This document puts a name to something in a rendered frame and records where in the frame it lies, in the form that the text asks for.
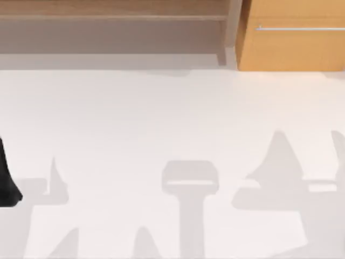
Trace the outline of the open wooden shelf unit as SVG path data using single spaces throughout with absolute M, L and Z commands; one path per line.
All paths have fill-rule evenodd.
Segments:
M 243 0 L 0 0 L 1 54 L 213 54 L 226 63 Z

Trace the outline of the light wooden cupboard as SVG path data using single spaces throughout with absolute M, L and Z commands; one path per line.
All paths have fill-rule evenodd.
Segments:
M 345 0 L 243 0 L 235 52 L 240 71 L 345 70 L 345 31 L 257 31 L 265 27 L 345 28 Z

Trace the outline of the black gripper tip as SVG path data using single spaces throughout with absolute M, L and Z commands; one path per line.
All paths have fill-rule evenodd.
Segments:
M 23 194 L 11 177 L 3 141 L 0 138 L 0 207 L 14 207 L 22 199 Z

